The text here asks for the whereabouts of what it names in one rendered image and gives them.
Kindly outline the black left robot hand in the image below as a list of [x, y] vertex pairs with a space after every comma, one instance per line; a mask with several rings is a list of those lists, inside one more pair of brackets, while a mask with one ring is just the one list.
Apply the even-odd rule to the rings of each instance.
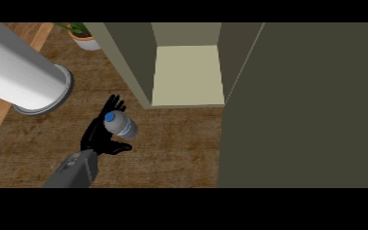
[[115, 95], [110, 95], [102, 107], [97, 117], [91, 120], [82, 137], [79, 139], [79, 149], [91, 149], [97, 155], [118, 155], [124, 151], [131, 150], [131, 146], [112, 139], [112, 134], [106, 131], [103, 121], [105, 114], [113, 110], [124, 112], [127, 107], [124, 101]]

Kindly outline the clear blue-capped water bottle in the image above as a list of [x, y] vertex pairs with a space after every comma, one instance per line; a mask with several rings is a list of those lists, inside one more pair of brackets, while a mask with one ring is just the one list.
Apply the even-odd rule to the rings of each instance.
[[128, 115], [119, 110], [105, 114], [103, 126], [106, 131], [124, 140], [136, 138], [137, 125]]

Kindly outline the olive green open cabinet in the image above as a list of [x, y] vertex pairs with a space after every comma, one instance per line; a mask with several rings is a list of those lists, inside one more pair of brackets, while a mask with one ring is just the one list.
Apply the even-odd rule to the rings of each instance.
[[221, 107], [261, 22], [90, 22], [85, 27], [146, 109]]

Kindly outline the dark olive cabinet door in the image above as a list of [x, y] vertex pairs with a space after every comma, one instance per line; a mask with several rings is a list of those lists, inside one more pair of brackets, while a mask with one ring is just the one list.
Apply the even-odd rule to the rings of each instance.
[[263, 26], [223, 111], [223, 187], [368, 187], [368, 23]]

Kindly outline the white cylindrical container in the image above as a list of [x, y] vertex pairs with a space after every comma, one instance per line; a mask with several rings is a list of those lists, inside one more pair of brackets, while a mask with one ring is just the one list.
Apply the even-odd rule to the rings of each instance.
[[0, 22], [0, 98], [26, 116], [50, 113], [73, 88], [69, 69], [53, 64]]

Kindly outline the potted green plant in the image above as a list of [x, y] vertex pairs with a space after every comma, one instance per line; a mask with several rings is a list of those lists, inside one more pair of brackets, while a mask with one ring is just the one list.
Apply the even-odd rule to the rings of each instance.
[[91, 36], [88, 29], [85, 28], [81, 22], [68, 22], [62, 24], [60, 22], [54, 22], [54, 25], [62, 27], [72, 37], [78, 47], [87, 51], [96, 51], [100, 49], [100, 46]]

